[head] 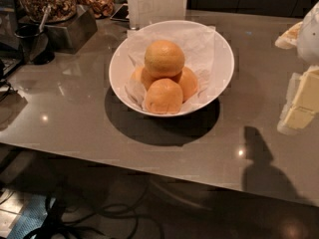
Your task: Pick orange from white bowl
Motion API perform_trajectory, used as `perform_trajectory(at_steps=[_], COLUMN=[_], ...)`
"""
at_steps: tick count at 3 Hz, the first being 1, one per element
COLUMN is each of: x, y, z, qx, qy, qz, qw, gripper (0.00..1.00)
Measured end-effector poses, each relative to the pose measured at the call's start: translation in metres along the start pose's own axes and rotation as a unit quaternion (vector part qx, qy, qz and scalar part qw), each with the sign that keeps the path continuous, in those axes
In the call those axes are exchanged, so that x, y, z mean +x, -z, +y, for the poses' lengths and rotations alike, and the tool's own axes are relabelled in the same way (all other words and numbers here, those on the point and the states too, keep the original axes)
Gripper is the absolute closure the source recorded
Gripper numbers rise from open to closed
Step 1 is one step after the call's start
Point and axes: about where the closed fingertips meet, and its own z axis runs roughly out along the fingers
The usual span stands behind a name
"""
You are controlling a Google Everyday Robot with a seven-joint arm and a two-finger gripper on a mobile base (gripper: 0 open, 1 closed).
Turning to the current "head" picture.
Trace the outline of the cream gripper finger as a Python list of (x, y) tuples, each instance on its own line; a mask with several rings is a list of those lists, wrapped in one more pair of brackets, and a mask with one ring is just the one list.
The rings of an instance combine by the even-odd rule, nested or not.
[(275, 46), (280, 49), (292, 49), (297, 47), (297, 39), (301, 29), (302, 23), (298, 22), (282, 35), (280, 35), (275, 41)]
[(319, 67), (310, 66), (302, 75), (292, 74), (277, 130), (284, 134), (296, 134), (311, 123), (318, 113)]

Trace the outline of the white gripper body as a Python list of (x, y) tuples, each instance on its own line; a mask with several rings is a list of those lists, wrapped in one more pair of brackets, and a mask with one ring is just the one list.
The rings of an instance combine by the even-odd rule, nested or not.
[(297, 53), (310, 65), (319, 65), (319, 2), (302, 21), (297, 38)]

